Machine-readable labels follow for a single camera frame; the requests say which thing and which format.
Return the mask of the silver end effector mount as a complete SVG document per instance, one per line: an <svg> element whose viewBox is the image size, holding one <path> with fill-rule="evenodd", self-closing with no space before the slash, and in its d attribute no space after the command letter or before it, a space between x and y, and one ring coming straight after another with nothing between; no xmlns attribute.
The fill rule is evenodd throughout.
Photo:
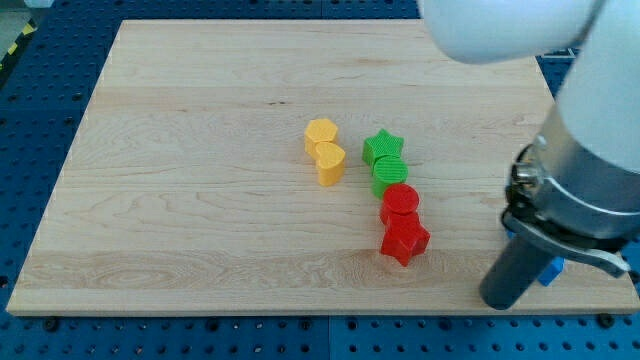
<svg viewBox="0 0 640 360"><path fill-rule="evenodd" d="M556 107L511 167L503 225L514 239L501 258L535 278L556 257L620 277L617 256L639 233L639 174L578 141Z"/></svg>

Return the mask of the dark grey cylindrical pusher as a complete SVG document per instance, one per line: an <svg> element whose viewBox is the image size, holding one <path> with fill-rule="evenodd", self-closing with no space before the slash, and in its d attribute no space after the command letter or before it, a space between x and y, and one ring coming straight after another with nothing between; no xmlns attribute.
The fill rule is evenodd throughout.
<svg viewBox="0 0 640 360"><path fill-rule="evenodd" d="M479 285L481 299L491 308L511 308L555 259L516 234Z"/></svg>

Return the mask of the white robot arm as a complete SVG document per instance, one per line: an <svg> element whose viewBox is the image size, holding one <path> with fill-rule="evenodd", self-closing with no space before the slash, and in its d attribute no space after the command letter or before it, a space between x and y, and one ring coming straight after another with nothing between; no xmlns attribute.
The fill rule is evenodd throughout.
<svg viewBox="0 0 640 360"><path fill-rule="evenodd" d="M439 49L485 64L577 48L540 131L517 156L502 224L514 237L480 285L511 307L553 259L619 277L639 233L639 5L635 1L421 0Z"/></svg>

